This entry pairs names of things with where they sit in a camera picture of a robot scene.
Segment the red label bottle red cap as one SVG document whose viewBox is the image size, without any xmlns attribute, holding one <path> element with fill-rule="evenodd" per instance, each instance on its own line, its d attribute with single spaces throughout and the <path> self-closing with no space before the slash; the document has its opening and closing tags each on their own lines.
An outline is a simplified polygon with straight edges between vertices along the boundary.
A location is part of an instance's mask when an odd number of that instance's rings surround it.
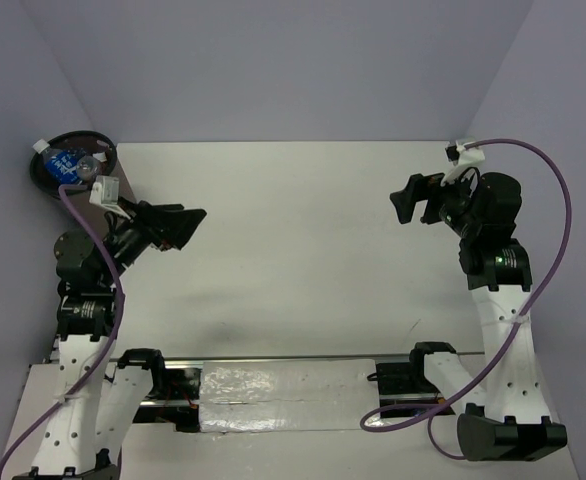
<svg viewBox="0 0 586 480">
<path fill-rule="evenodd" d="M 83 183 L 93 182 L 100 172 L 101 162 L 94 156 L 85 155 L 77 162 L 76 174 Z"/>
</svg>

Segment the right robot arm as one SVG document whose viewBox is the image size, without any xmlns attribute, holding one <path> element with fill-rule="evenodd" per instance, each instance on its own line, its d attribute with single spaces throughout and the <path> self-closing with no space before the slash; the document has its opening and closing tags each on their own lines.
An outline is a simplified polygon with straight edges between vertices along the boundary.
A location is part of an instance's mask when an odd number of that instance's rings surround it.
<svg viewBox="0 0 586 480">
<path fill-rule="evenodd" d="M 445 223 L 460 238 L 459 262 L 477 307 L 487 375 L 474 386 L 455 350 L 445 342 L 415 345 L 408 380 L 417 390 L 437 387 L 454 397 L 457 440 L 471 462 L 542 459 L 566 447 L 566 427 L 553 420 L 542 393 L 529 315 L 532 275 L 525 248 L 514 238 L 521 186 L 501 173 L 410 176 L 390 200 L 402 224 L 418 203 L 426 204 L 422 223 Z"/>
</svg>

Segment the blue label bottle white cap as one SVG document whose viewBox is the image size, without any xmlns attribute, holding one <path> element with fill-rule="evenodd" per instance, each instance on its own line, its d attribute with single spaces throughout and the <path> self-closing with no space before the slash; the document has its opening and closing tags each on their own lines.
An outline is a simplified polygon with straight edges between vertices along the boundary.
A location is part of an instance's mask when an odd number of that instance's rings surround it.
<svg viewBox="0 0 586 480">
<path fill-rule="evenodd" d="M 109 162 L 113 154 L 110 145 L 104 141 L 98 141 L 96 143 L 96 151 L 92 153 L 92 156 L 98 160 L 101 164 Z"/>
</svg>

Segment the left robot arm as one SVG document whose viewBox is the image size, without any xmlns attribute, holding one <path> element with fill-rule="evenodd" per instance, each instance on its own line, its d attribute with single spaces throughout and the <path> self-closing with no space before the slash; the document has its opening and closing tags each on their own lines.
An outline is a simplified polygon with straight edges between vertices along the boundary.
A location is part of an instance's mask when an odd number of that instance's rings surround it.
<svg viewBox="0 0 586 480">
<path fill-rule="evenodd" d="M 149 247 L 180 250 L 205 210 L 180 204 L 119 202 L 106 213 L 103 238 L 80 228 L 55 243 L 60 279 L 56 398 L 42 419 L 44 436 L 25 479 L 117 479 L 122 445 L 141 401 L 168 388 L 162 353 L 125 351 L 107 371 L 123 319 L 122 274 Z"/>
</svg>

